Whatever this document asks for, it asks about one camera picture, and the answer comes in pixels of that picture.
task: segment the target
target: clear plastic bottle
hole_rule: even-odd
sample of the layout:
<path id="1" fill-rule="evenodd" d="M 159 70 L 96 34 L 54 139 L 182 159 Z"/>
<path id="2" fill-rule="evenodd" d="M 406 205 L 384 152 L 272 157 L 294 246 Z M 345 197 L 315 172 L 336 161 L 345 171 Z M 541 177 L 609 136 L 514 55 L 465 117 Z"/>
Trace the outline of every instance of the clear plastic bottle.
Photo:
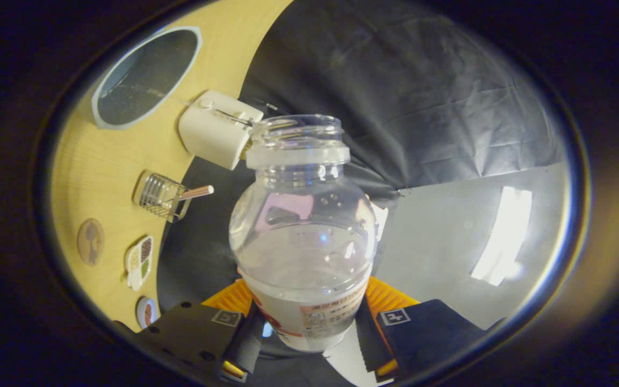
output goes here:
<path id="1" fill-rule="evenodd" d="M 371 274 L 376 221 L 343 176 L 341 121 L 321 115 L 260 121 L 247 164 L 256 181 L 231 216 L 231 248 L 255 302 L 291 348 L 339 343 Z"/>

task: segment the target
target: cork coaster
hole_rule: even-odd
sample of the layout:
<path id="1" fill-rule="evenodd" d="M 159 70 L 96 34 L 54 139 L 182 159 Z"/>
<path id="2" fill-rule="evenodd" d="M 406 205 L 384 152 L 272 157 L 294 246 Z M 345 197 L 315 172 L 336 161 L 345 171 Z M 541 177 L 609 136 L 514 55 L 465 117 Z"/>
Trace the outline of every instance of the cork coaster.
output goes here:
<path id="1" fill-rule="evenodd" d="M 104 251 L 104 230 L 98 220 L 89 218 L 78 230 L 78 252 L 88 266 L 96 266 Z"/>

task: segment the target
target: gray floor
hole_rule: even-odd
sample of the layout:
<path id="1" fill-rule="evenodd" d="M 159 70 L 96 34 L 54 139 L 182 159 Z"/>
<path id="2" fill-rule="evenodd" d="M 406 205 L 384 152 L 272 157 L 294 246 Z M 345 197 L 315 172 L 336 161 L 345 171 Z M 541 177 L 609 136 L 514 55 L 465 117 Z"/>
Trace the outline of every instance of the gray floor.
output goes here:
<path id="1" fill-rule="evenodd" d="M 420 302 L 440 299 L 487 329 L 521 306 L 555 256 L 566 215 L 565 164 L 469 181 L 404 190 L 376 277 Z M 526 239 L 516 262 L 522 272 L 499 286 L 470 274 L 496 219 L 501 187 L 532 192 Z"/>

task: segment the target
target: wooden tabletop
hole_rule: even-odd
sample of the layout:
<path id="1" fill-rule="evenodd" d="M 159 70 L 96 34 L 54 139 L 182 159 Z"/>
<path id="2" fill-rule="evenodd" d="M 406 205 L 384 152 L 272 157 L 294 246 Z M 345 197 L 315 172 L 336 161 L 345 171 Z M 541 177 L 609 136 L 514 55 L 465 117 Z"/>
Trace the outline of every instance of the wooden tabletop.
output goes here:
<path id="1" fill-rule="evenodd" d="M 157 263 L 165 220 L 131 202 L 138 176 L 150 169 L 181 181 L 194 157 L 177 131 L 177 117 L 185 109 L 182 101 L 206 90 L 238 98 L 257 47 L 290 1 L 219 0 L 167 26 L 199 26 L 203 45 L 172 96 L 133 127 L 99 130 L 82 106 L 69 117 L 52 169 L 54 227 L 75 281 L 108 318 L 139 331 L 138 299 L 147 296 L 158 303 Z M 95 266 L 81 260 L 76 244 L 88 218 L 98 220 L 105 233 L 103 254 Z M 154 237 L 152 272 L 135 292 L 126 283 L 124 257 L 144 235 Z"/>

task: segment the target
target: bottle label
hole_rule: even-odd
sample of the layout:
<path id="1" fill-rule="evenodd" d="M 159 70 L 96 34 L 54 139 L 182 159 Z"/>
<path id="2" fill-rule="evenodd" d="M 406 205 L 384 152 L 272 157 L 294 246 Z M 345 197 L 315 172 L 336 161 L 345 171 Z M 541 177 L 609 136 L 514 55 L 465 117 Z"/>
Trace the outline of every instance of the bottle label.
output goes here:
<path id="1" fill-rule="evenodd" d="M 323 350 L 334 344 L 334 338 L 339 341 L 341 333 L 352 324 L 368 281 L 367 275 L 352 289 L 320 303 L 272 297 L 255 289 L 249 281 L 247 284 L 260 312 L 286 345 L 299 350 Z"/>
<path id="2" fill-rule="evenodd" d="M 352 323 L 362 301 L 366 282 L 346 296 L 323 304 L 300 306 L 304 336 L 307 338 L 326 338 L 345 331 Z"/>

